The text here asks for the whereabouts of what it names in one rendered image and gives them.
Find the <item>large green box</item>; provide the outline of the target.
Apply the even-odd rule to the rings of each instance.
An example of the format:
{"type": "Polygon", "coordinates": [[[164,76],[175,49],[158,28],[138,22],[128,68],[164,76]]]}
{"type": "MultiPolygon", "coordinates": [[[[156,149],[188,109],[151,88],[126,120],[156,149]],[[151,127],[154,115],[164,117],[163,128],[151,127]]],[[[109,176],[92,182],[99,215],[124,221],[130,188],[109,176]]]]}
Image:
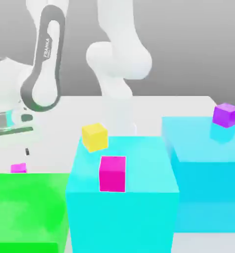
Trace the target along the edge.
{"type": "Polygon", "coordinates": [[[0,174],[0,253],[64,253],[67,173],[0,174]]]}

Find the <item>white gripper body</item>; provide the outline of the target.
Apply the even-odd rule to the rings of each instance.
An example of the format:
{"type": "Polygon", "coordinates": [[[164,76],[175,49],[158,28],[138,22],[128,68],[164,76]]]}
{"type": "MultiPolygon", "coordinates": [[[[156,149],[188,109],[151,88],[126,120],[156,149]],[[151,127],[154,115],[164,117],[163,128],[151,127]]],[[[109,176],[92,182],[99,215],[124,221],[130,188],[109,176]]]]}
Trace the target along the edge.
{"type": "Polygon", "coordinates": [[[0,130],[0,148],[23,145],[38,139],[38,131],[32,126],[0,130]]]}

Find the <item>large sky blue box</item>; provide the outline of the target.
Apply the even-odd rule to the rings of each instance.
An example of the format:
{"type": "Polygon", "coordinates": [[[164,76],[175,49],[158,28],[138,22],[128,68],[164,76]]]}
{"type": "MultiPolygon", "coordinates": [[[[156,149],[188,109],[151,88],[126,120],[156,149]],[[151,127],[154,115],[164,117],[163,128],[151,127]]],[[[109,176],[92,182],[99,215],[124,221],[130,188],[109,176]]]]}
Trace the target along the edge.
{"type": "Polygon", "coordinates": [[[235,233],[235,126],[163,117],[161,131],[180,191],[176,232],[235,233]]]}

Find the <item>small orchid pink cube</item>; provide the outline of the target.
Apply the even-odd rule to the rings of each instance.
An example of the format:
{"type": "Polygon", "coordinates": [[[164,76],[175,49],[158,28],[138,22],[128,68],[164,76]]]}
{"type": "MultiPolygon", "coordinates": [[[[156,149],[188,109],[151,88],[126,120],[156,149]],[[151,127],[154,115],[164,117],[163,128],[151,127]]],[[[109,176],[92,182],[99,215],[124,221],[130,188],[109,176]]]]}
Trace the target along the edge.
{"type": "Polygon", "coordinates": [[[26,163],[11,165],[10,172],[11,173],[26,173],[27,172],[26,163]]]}

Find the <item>small purple cube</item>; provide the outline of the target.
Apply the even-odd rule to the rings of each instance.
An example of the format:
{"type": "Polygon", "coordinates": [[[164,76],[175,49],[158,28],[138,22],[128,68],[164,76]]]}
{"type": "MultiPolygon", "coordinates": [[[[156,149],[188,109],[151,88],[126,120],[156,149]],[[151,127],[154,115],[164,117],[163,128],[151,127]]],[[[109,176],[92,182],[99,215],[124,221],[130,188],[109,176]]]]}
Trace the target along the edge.
{"type": "Polygon", "coordinates": [[[235,125],[235,105],[222,103],[214,108],[212,122],[224,128],[235,125]]]}

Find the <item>small magenta cube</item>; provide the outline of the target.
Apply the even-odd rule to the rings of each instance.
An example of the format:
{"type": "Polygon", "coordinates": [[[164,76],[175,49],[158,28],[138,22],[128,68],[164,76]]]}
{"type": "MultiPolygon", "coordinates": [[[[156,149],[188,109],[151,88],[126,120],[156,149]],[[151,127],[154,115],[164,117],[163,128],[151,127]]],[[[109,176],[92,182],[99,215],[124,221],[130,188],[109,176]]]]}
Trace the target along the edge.
{"type": "Polygon", "coordinates": [[[99,166],[101,192],[125,192],[126,157],[102,156],[99,166]]]}

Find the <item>small yellow cube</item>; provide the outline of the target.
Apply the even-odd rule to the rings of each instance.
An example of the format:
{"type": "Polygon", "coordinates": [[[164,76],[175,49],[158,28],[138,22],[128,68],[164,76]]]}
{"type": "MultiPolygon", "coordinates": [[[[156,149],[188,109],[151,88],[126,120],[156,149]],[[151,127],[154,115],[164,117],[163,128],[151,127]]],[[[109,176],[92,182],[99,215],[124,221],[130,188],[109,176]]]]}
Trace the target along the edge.
{"type": "Polygon", "coordinates": [[[82,127],[82,142],[88,152],[108,148],[108,131],[101,123],[82,127]]]}

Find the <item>large cyan box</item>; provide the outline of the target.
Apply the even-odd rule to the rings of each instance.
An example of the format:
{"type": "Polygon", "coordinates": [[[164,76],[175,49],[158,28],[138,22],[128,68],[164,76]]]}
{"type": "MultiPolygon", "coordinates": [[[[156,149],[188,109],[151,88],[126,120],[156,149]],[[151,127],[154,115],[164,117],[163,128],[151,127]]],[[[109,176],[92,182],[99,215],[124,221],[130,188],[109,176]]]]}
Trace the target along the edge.
{"type": "Polygon", "coordinates": [[[171,253],[179,188],[159,136],[111,136],[93,153],[79,142],[66,201],[73,253],[171,253]],[[125,192],[99,190],[102,156],[126,158],[125,192]]]}

